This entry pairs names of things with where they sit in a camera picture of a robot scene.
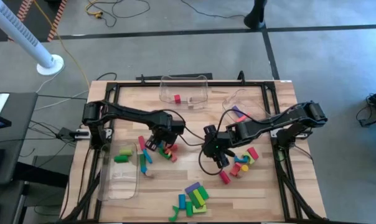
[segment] clear plastic container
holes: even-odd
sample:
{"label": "clear plastic container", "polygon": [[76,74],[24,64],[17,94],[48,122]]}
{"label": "clear plastic container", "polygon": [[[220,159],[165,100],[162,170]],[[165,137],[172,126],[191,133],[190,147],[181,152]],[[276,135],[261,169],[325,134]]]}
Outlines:
{"label": "clear plastic container", "polygon": [[[249,94],[247,90],[237,90],[234,94],[223,101],[223,110],[238,109],[256,120],[269,117],[270,114],[264,110],[263,99],[254,98],[252,96],[253,95]],[[234,111],[228,112],[225,117],[230,123],[248,120],[243,114]]]}
{"label": "clear plastic container", "polygon": [[[181,103],[176,103],[179,95]],[[196,78],[161,78],[159,99],[168,104],[168,108],[202,109],[207,104],[207,78],[200,75]]]}
{"label": "clear plastic container", "polygon": [[[131,148],[133,155],[129,161],[116,163],[113,158],[119,155],[121,148]],[[101,149],[102,168],[98,199],[101,201],[128,200],[138,194],[139,161],[137,145],[132,142],[106,144]]]}

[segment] wooden tabletop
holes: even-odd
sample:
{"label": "wooden tabletop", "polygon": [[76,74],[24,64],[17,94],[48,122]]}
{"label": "wooden tabletop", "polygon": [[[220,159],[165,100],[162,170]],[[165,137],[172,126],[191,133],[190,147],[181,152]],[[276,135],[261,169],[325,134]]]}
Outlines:
{"label": "wooden tabletop", "polygon": [[[281,111],[297,103],[291,82],[275,81],[275,86]],[[106,82],[104,81],[93,82],[88,100],[102,100],[105,95],[105,87]],[[207,105],[204,109],[197,110],[178,108],[175,105],[159,101],[159,87],[123,87],[118,103],[146,111],[172,108],[184,117],[188,128],[199,136],[204,136],[204,126],[218,124],[223,113],[223,101],[242,88],[246,89],[253,101],[263,105],[260,88],[256,86],[210,86],[208,88]],[[255,114],[265,118],[264,111],[261,108],[258,108]],[[225,126],[228,124],[230,124],[230,120],[224,119],[221,131],[225,130]],[[138,136],[140,135],[143,135],[145,139],[151,135],[146,125],[130,121],[115,121],[113,144],[135,142],[139,145]],[[200,139],[197,139],[187,131],[185,131],[183,137],[189,143],[201,142]],[[177,139],[176,144],[179,148],[176,152],[178,160],[175,163],[161,157],[157,152],[150,152],[153,164],[148,164],[147,167],[148,170],[154,173],[155,178],[149,179],[139,173],[138,193],[129,200],[104,201],[101,208],[100,222],[168,222],[167,218],[174,215],[172,206],[178,206],[178,195],[184,194],[184,189],[195,182],[200,182],[210,195],[210,198],[206,200],[208,210],[206,213],[195,214],[189,218],[186,217],[185,211],[182,210],[179,213],[178,222],[284,221],[270,135],[268,133],[261,135],[249,145],[233,149],[239,156],[246,149],[253,146],[260,158],[250,166],[250,170],[243,174],[242,178],[236,179],[230,176],[231,183],[228,185],[225,185],[219,176],[206,175],[201,171],[198,164],[200,146],[189,147],[180,138]],[[307,141],[297,140],[296,144],[309,152]],[[77,143],[70,171],[70,195],[64,216],[68,215],[77,204],[83,163],[88,146],[88,141],[79,141]],[[311,160],[305,154],[294,149],[290,150],[290,155],[298,191],[316,213],[325,217],[326,214]],[[87,187],[92,156],[93,152],[89,152],[83,178],[82,195]],[[217,167],[211,159],[203,156],[201,161],[204,168],[209,172],[217,171]],[[229,172],[230,168],[231,166],[225,168],[225,171]],[[127,185],[111,184],[110,187],[116,193],[128,189],[128,187],[124,188],[123,186]],[[90,204],[89,217],[93,216],[97,195],[98,191],[94,193]],[[288,190],[287,198],[290,213],[293,217],[294,208],[291,194]]]}

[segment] concrete floor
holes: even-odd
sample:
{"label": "concrete floor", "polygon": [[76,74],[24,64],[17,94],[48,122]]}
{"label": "concrete floor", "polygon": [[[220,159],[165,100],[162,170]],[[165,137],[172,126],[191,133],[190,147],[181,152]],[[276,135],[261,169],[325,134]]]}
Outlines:
{"label": "concrete floor", "polygon": [[[245,28],[242,18],[202,16],[178,0],[148,1],[151,10],[147,14],[119,19],[114,28],[88,17],[83,11],[86,1],[69,1],[59,32],[72,35]],[[253,4],[252,0],[222,0],[217,4],[214,0],[186,1],[200,11],[223,16],[247,14]],[[126,0],[120,5],[120,14],[141,8],[139,2]],[[376,1],[269,1],[265,17],[268,27],[376,24]],[[356,112],[365,105],[364,98],[376,92],[376,29],[270,33],[270,40],[280,78],[293,81],[299,101],[320,102],[329,117],[328,124],[309,138],[328,218],[376,223],[376,125],[360,128],[355,120]],[[72,96],[87,90],[59,42],[44,45],[61,55],[66,67],[41,93]],[[212,72],[215,79],[235,79],[240,70],[249,79],[273,78],[260,33],[65,40],[65,45],[90,80],[106,72],[116,72],[119,80],[132,80],[140,74],[204,72]],[[36,91],[44,80],[35,71],[34,60],[20,47],[0,42],[0,91]],[[39,98],[37,107],[55,102],[58,100]],[[70,100],[36,111],[33,120],[75,129],[80,124],[83,104]],[[28,136],[41,137],[32,132]],[[35,147],[38,150],[33,155],[53,155],[61,146],[57,141],[26,141],[21,154]],[[67,147],[61,154],[73,152]],[[21,160],[31,162],[33,155]],[[29,210],[25,223],[50,220],[54,217],[38,216]]]}

